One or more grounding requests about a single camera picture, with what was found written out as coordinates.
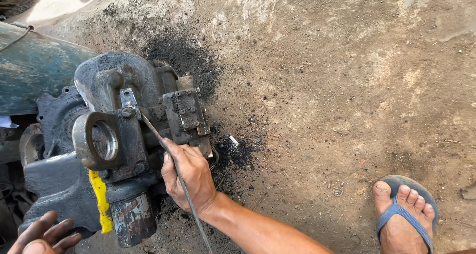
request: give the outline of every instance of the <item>greasy hand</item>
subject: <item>greasy hand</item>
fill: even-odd
[[[73,227],[74,220],[66,219],[51,227],[57,217],[58,214],[55,211],[44,214],[18,237],[7,254],[63,254],[79,243],[80,234],[63,238]]]
[[[200,215],[215,203],[218,194],[213,184],[208,162],[197,147],[177,146],[175,142],[165,138],[164,143],[169,148],[169,152],[164,155],[164,166],[162,167],[162,177],[165,181],[167,193],[179,207],[188,212],[191,211],[182,184],[175,171],[175,161],[182,173],[193,206],[197,214]]]

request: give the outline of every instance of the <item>screw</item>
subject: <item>screw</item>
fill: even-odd
[[[146,162],[141,161],[141,162],[136,164],[136,166],[134,167],[134,171],[136,173],[142,173],[146,170],[146,167],[147,167]]]
[[[99,171],[98,172],[98,176],[107,180],[110,178],[111,176],[111,172],[109,170],[103,170],[103,171]]]
[[[133,115],[134,115],[133,109],[129,107],[122,109],[122,116],[129,118],[129,117],[132,117]]]

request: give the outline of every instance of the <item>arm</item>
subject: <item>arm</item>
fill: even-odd
[[[162,175],[167,193],[181,208],[190,211],[175,172],[177,162],[200,219],[228,235],[248,254],[331,254],[309,236],[276,220],[233,202],[215,189],[210,168],[198,148],[166,141]]]

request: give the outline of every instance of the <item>blue-green metal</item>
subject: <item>blue-green metal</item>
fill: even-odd
[[[21,37],[26,29],[0,22],[0,49]],[[38,113],[43,93],[59,96],[73,84],[74,71],[96,51],[29,31],[0,51],[0,115]]]

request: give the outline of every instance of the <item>metal rod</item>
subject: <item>metal rod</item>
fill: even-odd
[[[144,122],[146,123],[146,125],[150,128],[150,130],[152,130],[152,132],[156,135],[159,143],[160,143],[160,146],[162,146],[162,148],[164,148],[165,151],[167,151],[168,153],[169,152],[169,148],[167,147],[167,145],[164,143],[164,140],[162,138],[162,136],[160,134],[158,134],[157,130],[154,128],[154,126],[150,123],[150,121],[147,119],[147,117],[142,114],[142,119],[144,120]],[[190,205],[190,209],[192,210],[192,214],[193,214],[193,217],[195,218],[195,221],[197,222],[197,226],[199,227],[199,230],[200,230],[200,233],[203,237],[203,241],[205,241],[205,245],[207,245],[207,248],[208,248],[208,251],[209,251],[209,254],[213,254],[213,251],[211,249],[211,244],[210,242],[208,241],[208,237],[207,237],[207,234],[205,233],[205,231],[203,230],[203,226],[202,226],[202,223],[199,219],[199,216],[197,214],[197,211],[195,210],[194,206],[193,206],[193,203],[192,203],[192,200],[190,199],[190,195],[188,194],[188,190],[187,190],[187,187],[185,186],[185,182],[183,180],[183,177],[182,177],[182,173],[180,172],[179,170],[179,167],[177,165],[177,162],[175,162],[174,160],[174,165],[175,165],[175,170],[177,171],[177,176],[178,176],[178,179],[180,180],[180,183],[182,184],[182,187],[183,187],[183,191],[185,193],[185,196],[187,197],[187,201],[188,201],[188,204]]]

